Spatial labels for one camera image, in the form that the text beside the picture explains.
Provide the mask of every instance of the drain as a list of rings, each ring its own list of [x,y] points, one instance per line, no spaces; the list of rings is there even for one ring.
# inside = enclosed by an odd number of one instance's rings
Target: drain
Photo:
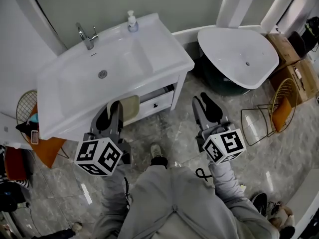
[[[99,72],[99,78],[104,79],[108,75],[108,72],[106,70],[102,70]]]

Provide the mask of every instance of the cardboard box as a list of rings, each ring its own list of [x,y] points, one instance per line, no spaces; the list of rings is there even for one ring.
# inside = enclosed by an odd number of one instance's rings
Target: cardboard box
[[[308,58],[303,59],[297,62],[295,67],[302,76],[301,81],[308,99],[313,98],[319,91],[319,79],[311,61]]]
[[[273,45],[279,57],[279,65],[273,73],[300,60],[299,55],[283,34],[267,34],[266,38]]]
[[[319,79],[310,60],[304,59],[294,65],[287,66],[270,76],[270,82],[275,90],[287,78],[293,79],[297,86],[297,92],[289,98],[290,105],[295,106],[293,100],[297,95],[297,105],[313,98],[319,91]]]

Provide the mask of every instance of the soap dispenser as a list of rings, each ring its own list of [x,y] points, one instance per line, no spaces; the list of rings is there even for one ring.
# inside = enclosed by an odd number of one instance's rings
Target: soap dispenser
[[[136,32],[137,30],[139,30],[139,24],[136,21],[135,16],[133,15],[134,11],[130,10],[128,11],[128,30],[129,32]]]

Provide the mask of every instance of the vessel sink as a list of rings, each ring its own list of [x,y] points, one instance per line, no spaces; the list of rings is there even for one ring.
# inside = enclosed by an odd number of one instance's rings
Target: vessel sink
[[[213,65],[245,89],[260,87],[279,63],[271,43],[252,30],[205,28],[199,31],[198,42]]]
[[[127,22],[104,30],[93,49],[81,42],[43,68],[37,77],[42,139],[92,116],[116,97],[193,68],[157,13],[137,21],[137,32],[130,33]]]

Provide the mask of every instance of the bathroom vanity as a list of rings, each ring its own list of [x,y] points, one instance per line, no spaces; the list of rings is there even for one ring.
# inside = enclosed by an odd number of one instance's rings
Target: bathroom vanity
[[[157,13],[98,33],[94,48],[72,47],[37,78],[40,137],[80,141],[106,103],[140,97],[138,115],[124,125],[176,106],[194,62],[160,21]]]

